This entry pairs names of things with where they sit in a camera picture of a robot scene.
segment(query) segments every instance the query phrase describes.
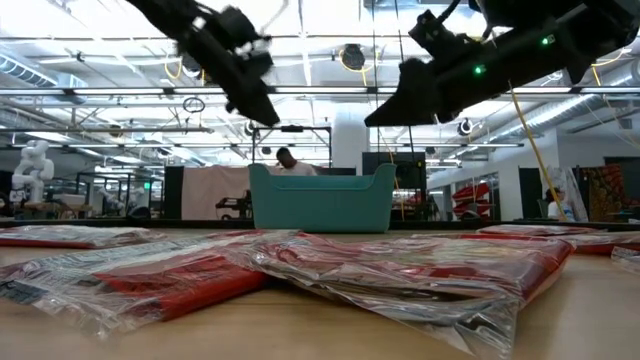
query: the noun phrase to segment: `man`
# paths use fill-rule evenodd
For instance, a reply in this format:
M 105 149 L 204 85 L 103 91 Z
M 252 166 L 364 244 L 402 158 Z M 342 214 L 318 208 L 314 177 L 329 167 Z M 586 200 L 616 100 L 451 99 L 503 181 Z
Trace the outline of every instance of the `man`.
M 280 171 L 280 175 L 317 175 L 316 171 L 313 169 L 313 166 L 296 160 L 287 148 L 280 148 L 280 150 L 278 150 L 278 152 L 276 153 L 276 157 L 278 158 L 278 162 L 280 163 L 280 165 L 282 165 L 282 171 Z

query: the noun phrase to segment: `teal plastic basket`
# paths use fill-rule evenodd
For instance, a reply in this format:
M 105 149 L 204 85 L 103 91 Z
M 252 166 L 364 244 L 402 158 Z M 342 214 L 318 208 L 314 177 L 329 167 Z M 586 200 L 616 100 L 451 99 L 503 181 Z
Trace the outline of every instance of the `teal plastic basket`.
M 258 229 L 382 233 L 389 229 L 396 166 L 371 176 L 277 176 L 249 166 Z

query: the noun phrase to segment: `desk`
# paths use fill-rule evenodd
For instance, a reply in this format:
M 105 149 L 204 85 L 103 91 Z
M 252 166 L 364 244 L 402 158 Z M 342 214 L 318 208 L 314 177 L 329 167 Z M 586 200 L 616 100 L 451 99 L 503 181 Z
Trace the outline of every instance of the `desk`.
M 65 252 L 69 251 L 0 248 L 0 265 Z M 618 270 L 607 257 L 573 256 L 560 280 L 521 312 L 514 359 L 637 359 L 638 301 L 639 276 Z M 0 359 L 473 358 L 376 314 L 283 286 L 152 324 L 106 344 L 83 337 L 34 308 L 0 300 Z

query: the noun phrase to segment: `clear plastic bag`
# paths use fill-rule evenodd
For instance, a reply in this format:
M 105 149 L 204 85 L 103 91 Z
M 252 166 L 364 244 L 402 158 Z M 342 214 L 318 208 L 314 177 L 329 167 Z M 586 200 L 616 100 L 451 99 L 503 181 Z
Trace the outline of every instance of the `clear plastic bag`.
M 420 236 L 334 243 L 315 236 L 223 248 L 240 266 L 397 320 L 483 359 L 511 357 L 517 312 L 572 248 L 539 239 Z
M 29 225 L 0 229 L 0 246 L 100 249 L 165 239 L 143 228 L 95 228 L 74 225 Z
M 619 268 L 640 275 L 640 251 L 616 247 L 611 253 L 611 260 Z
M 497 225 L 478 230 L 495 236 L 548 237 L 570 243 L 577 254 L 609 255 L 616 246 L 640 250 L 640 232 L 604 232 L 557 225 Z
M 254 290 L 266 275 L 218 251 L 290 232 L 236 232 L 71 253 L 0 268 L 0 297 L 106 339 Z
M 586 227 L 559 226 L 559 225 L 494 225 L 478 230 L 480 234 L 501 235 L 528 235 L 528 236 L 553 236 L 590 234 L 598 232 L 597 229 Z

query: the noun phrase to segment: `workbench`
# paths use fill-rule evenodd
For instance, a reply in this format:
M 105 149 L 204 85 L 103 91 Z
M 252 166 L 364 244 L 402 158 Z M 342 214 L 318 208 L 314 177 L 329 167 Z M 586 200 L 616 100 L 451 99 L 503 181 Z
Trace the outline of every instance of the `workbench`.
M 187 230 L 174 230 L 184 234 Z M 327 236 L 338 241 L 395 234 Z M 0 248 L 0 265 L 72 252 Z M 608 257 L 572 256 L 518 319 L 516 360 L 637 359 L 640 277 Z M 2 360 L 465 360 L 416 330 L 297 288 L 277 285 L 106 343 L 39 310 L 0 300 Z

